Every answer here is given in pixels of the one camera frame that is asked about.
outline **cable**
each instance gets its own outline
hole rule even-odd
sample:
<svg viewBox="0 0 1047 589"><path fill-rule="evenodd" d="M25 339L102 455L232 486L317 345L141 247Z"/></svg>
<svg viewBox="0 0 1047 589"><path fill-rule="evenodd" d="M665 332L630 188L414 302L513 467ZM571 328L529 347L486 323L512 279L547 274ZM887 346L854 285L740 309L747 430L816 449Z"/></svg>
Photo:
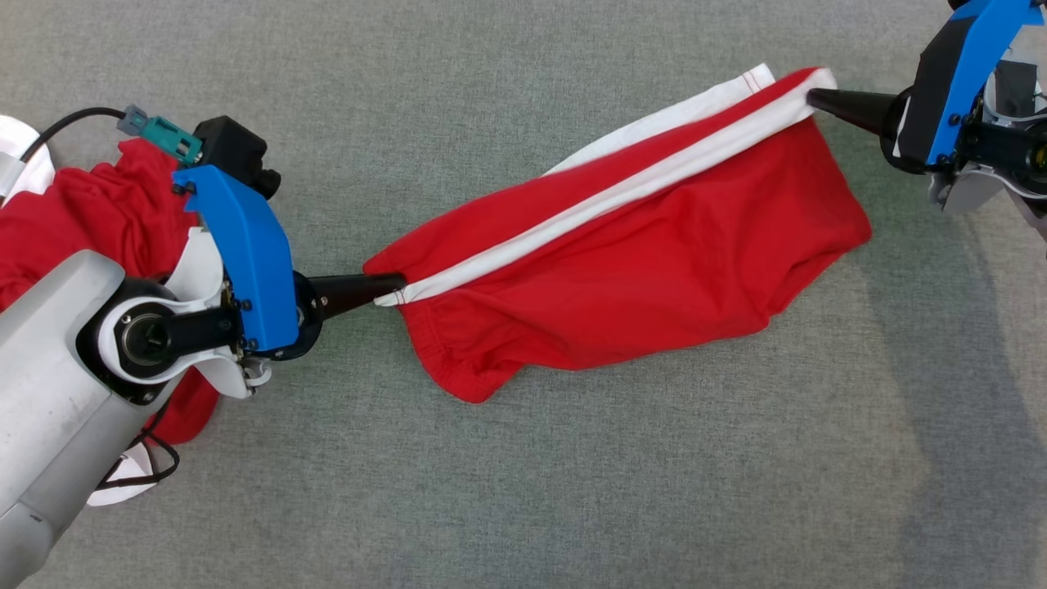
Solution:
<svg viewBox="0 0 1047 589"><path fill-rule="evenodd" d="M171 445L154 436L153 434L149 434L147 437L156 443L156 446L163 449L163 451L168 453L168 456L171 456L172 460L171 467L168 467L165 470L160 471L159 473L154 473L152 475L148 475L144 477L130 477L127 479L119 479L115 481L103 481L98 483L98 486L95 489L95 491L104 491L107 489L116 489L121 486L138 486L142 484L154 484L175 474L175 471L178 470L178 463L181 461L178 456L178 452L176 452L175 449L171 447Z"/></svg>
<svg viewBox="0 0 1047 589"><path fill-rule="evenodd" d="M98 483L98 486L95 488L95 491L116 489L121 486L137 486L141 484L158 483L163 479L170 477L171 475L175 474L175 471L178 470L178 463L180 462L180 457L178 456L178 452L176 452L175 449L171 447L171 445L156 437L156 434L153 433L156 430L156 426L160 423L160 420L163 420L163 414L166 413L168 406L170 405L171 405L170 401L163 404L163 407L161 407L160 410L156 412L156 415L153 416L153 422L150 423L150 425L144 430L142 430L140 434L138 434L137 436L135 436L133 440L131 440L131 444L128 445L128 450L138 446L147 438L149 438L153 440L153 443L156 444L156 446L160 447L164 452L168 453L168 456L170 456L172 460L171 467L169 467L164 471L161 471L159 473L154 473L152 475L147 475L144 477L129 477L127 479L118 479L115 481L108 480L109 477L113 476L113 473L116 472L116 468L120 466L120 461L122 460L121 458L120 460L117 460L115 465L113 465L113 468L110 469L108 473L106 473L106 476L102 479L102 482Z"/></svg>
<svg viewBox="0 0 1047 589"><path fill-rule="evenodd" d="M116 110L115 108L96 106L91 108L85 108L83 110L77 110L72 114L68 114L54 124L51 124L50 127L45 129L44 132L41 133L39 137L37 137L37 140L32 141L32 143L29 144L29 146L25 150L25 153L22 154L22 157L20 159L23 162L28 163L29 160L32 159L32 156L37 153L37 151L41 146L43 146L44 143L51 140L51 138L53 138L59 131L65 129L66 127L72 124L73 122L80 120L81 118L87 118L88 116L98 116L98 115L112 116L114 118L124 118L124 111Z"/></svg>
<svg viewBox="0 0 1047 589"><path fill-rule="evenodd" d="M137 436L135 436L133 440L131 440L131 444L128 445L128 450L131 450L132 448L138 446L146 438L153 435L153 432L156 431L157 425L160 424L160 420L163 420L163 414L168 412L169 405L171 405L171 400L168 400L168 403L163 404L163 407L161 407L160 410L156 412L156 415L153 416L153 421L150 422L149 427L142 430L140 434L138 434Z"/></svg>

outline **gray carpet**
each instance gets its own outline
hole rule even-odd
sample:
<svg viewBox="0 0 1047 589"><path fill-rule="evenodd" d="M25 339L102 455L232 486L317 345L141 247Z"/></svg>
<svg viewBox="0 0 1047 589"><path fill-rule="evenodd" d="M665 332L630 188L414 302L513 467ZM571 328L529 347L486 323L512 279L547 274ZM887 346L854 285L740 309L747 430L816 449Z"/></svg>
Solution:
<svg viewBox="0 0 1047 589"><path fill-rule="evenodd" d="M7 2L0 112L134 101L269 141L298 268L417 224L762 61L897 91L944 0ZM1047 586L1047 251L820 118L875 239L765 333L473 407L396 313L330 325L177 476L86 512L27 587ZM53 143L116 155L111 122Z"/></svg>

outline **red fabric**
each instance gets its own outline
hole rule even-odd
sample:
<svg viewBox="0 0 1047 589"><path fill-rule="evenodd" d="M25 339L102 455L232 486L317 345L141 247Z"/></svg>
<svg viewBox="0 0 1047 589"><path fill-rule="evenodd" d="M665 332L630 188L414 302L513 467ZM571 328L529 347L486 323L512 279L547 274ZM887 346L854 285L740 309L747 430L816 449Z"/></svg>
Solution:
<svg viewBox="0 0 1047 589"><path fill-rule="evenodd" d="M581 166L472 201L364 265L432 275L780 97L797 72L714 115ZM765 329L871 236L814 119L522 258L399 309L426 371L482 403L525 365L580 370Z"/></svg>
<svg viewBox="0 0 1047 589"><path fill-rule="evenodd" d="M176 162L143 139L124 141L116 165L66 167L44 195L22 192L0 208L0 311L82 249L118 262L129 275L170 274L196 224L171 192ZM196 437L218 393L191 370L156 434L170 444Z"/></svg>

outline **green connector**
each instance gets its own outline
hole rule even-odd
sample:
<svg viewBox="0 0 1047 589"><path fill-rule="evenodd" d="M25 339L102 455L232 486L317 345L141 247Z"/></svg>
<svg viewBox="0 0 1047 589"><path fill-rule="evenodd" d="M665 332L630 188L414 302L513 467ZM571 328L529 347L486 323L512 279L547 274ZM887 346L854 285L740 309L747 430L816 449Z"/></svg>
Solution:
<svg viewBox="0 0 1047 589"><path fill-rule="evenodd" d="M186 165L196 163L203 141L162 116L153 116L141 128L141 136Z"/></svg>

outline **crumpled red cloth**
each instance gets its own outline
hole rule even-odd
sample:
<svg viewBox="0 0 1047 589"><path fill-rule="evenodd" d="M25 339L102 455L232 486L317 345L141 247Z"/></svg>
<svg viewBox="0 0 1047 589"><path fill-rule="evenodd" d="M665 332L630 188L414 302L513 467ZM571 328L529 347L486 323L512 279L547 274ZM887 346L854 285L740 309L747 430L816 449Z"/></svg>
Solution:
<svg viewBox="0 0 1047 589"><path fill-rule="evenodd" d="M829 83L809 68L751 87L711 116L468 202L363 270L406 276L379 304L469 403L527 365L583 370L756 334L872 236L806 104Z"/></svg>
<svg viewBox="0 0 1047 589"><path fill-rule="evenodd" d="M119 144L115 165L66 167L43 195L21 192L0 208L0 311L76 251L91 249L128 275L170 274L196 217L171 191L176 161L144 139ZM155 434L183 444L199 434L218 392L195 369L171 398Z"/></svg>

